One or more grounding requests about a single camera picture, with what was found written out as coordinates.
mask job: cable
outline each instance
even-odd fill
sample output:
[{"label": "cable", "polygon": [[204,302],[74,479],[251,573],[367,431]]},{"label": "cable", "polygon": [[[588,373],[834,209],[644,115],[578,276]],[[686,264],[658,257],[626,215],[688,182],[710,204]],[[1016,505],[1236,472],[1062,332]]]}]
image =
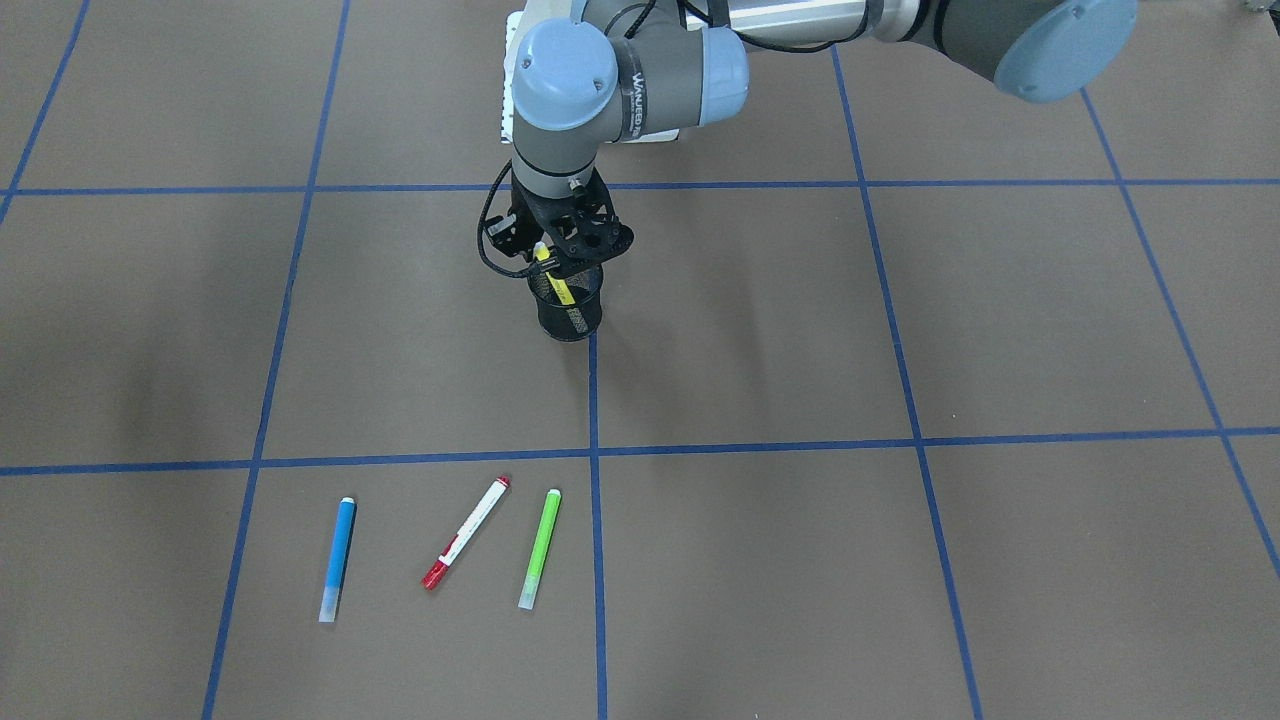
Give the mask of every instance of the cable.
[{"label": "cable", "polygon": [[622,37],[625,37],[627,40],[631,40],[632,37],[635,37],[636,36],[636,31],[640,29],[640,26],[644,24],[645,18],[649,17],[649,13],[653,12],[653,6],[657,5],[657,4],[658,4],[658,0],[649,0],[648,3],[645,3],[644,9],[640,10],[640,17],[636,18],[636,22],[631,23],[631,27],[627,28],[627,31],[625,33],[622,33]]},{"label": "cable", "polygon": [[489,208],[493,205],[493,196],[498,195],[498,186],[502,184],[502,179],[507,177],[507,173],[509,172],[511,172],[511,160],[507,160],[507,164],[502,167],[502,172],[498,173],[498,178],[493,181],[492,186],[489,186],[489,196],[484,199],[484,208],[480,209],[480,223],[476,225],[476,250],[480,251],[480,259],[484,260],[484,264],[488,265],[490,270],[503,277],[524,279],[534,274],[534,268],[536,265],[530,265],[524,270],[508,270],[506,268],[499,266],[493,260],[490,260],[489,255],[484,251],[485,217],[489,214]]}]

